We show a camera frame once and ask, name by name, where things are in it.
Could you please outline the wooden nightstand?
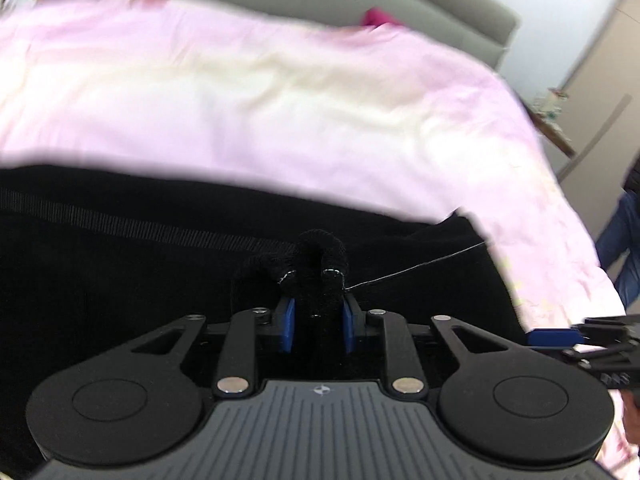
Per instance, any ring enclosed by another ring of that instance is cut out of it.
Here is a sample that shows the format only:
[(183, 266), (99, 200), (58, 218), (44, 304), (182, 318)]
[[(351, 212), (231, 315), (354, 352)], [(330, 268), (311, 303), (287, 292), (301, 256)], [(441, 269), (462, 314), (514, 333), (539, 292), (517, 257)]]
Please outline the wooden nightstand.
[(570, 141), (564, 136), (562, 129), (547, 122), (541, 115), (537, 114), (527, 103), (524, 104), (524, 108), (529, 117), (529, 120), (535, 126), (535, 128), (556, 148), (558, 148), (568, 158), (576, 156), (576, 151), (570, 145)]

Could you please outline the grey wardrobe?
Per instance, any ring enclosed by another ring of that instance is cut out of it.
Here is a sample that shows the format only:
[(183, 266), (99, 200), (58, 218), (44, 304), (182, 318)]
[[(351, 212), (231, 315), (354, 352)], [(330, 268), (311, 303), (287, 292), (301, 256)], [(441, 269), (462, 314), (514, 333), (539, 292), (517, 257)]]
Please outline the grey wardrobe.
[(560, 170), (559, 182), (597, 237), (639, 151), (639, 0), (620, 0), (565, 91), (560, 126), (576, 156)]

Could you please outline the pink floral bed sheet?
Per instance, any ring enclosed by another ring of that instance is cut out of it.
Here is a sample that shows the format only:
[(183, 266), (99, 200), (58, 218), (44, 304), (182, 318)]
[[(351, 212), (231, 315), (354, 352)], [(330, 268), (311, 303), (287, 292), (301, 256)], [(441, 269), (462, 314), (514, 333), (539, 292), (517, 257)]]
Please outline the pink floral bed sheet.
[(46, 0), (1, 21), (1, 173), (57, 166), (334, 200), (486, 240), (526, 339), (366, 310), (344, 346), (342, 243), (306, 232), (272, 310), (188, 314), (58, 370), (21, 479), (634, 479), (623, 390), (536, 328), (624, 316), (520, 103), (413, 30), (210, 0)]

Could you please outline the black pants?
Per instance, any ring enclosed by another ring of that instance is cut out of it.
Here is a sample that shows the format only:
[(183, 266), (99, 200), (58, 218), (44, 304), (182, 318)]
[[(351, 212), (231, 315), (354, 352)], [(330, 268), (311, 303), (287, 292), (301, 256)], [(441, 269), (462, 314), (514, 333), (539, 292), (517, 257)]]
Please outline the black pants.
[(1, 469), (41, 455), (32, 389), (65, 367), (188, 314), (274, 307), (306, 232), (343, 245), (364, 310), (446, 314), (520, 344), (506, 284), (472, 222), (412, 222), (334, 200), (57, 166), (1, 174)]

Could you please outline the magenta pillow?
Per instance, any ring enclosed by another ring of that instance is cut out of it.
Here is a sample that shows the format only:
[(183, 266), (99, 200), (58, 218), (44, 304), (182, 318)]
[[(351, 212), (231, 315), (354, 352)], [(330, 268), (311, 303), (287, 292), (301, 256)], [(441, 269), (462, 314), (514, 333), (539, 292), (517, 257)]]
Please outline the magenta pillow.
[(363, 27), (381, 27), (384, 25), (402, 26), (404, 23), (395, 18), (392, 14), (380, 8), (371, 8), (364, 12), (360, 25)]

